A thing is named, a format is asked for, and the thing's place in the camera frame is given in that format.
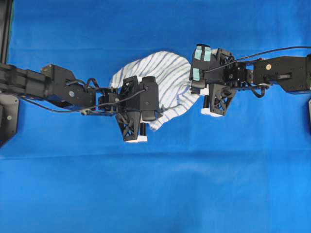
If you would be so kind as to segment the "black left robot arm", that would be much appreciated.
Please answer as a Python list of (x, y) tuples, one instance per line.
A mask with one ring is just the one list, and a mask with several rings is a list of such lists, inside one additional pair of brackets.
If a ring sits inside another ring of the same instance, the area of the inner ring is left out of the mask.
[(0, 144), (17, 133), (19, 100), (47, 101), (57, 113), (114, 116), (125, 142), (146, 142), (146, 123), (156, 118), (158, 86), (154, 77), (123, 80), (121, 87), (99, 87), (95, 79), (76, 79), (73, 72), (55, 65), (41, 72), (0, 65)]

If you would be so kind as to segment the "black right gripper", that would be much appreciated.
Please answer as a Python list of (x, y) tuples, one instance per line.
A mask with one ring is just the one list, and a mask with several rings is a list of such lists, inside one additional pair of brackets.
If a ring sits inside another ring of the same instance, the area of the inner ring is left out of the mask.
[(204, 97), (201, 114), (211, 117), (223, 117), (236, 91), (228, 87), (228, 77), (224, 66), (234, 60), (231, 52), (224, 49), (212, 49), (210, 62), (207, 70), (211, 72), (203, 73), (204, 87), (200, 90), (200, 95)]

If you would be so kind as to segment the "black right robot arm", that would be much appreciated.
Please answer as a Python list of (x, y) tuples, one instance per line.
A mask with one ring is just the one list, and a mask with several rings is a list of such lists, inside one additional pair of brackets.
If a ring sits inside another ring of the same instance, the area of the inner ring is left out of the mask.
[(238, 91), (251, 91), (262, 98), (272, 85), (290, 94), (311, 92), (311, 56), (260, 58), (260, 54), (235, 59), (232, 53), (219, 49), (209, 59), (198, 61), (200, 80), (208, 86), (203, 114), (225, 116)]

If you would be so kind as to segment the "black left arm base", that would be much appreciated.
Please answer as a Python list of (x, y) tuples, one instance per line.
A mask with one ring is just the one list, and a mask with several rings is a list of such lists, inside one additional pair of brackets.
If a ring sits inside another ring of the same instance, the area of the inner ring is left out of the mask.
[(0, 2), (0, 146), (3, 147), (17, 133), (19, 100), (4, 88), (12, 67), (7, 65), (14, 2)]

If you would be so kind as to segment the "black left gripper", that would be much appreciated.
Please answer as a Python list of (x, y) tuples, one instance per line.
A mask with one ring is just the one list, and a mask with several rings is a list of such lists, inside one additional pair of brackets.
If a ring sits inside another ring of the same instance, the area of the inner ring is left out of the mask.
[(122, 138), (126, 143), (147, 142), (146, 124), (142, 122), (142, 113), (125, 110), (121, 103), (126, 101), (126, 99), (121, 98), (121, 88), (117, 96), (114, 97), (114, 101), (117, 108), (116, 120), (121, 130)]

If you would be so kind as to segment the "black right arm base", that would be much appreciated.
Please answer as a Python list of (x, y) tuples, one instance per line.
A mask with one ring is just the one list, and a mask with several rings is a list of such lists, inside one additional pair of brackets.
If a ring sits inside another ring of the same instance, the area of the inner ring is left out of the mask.
[(308, 122), (309, 122), (309, 130), (311, 132), (311, 99), (308, 100)]

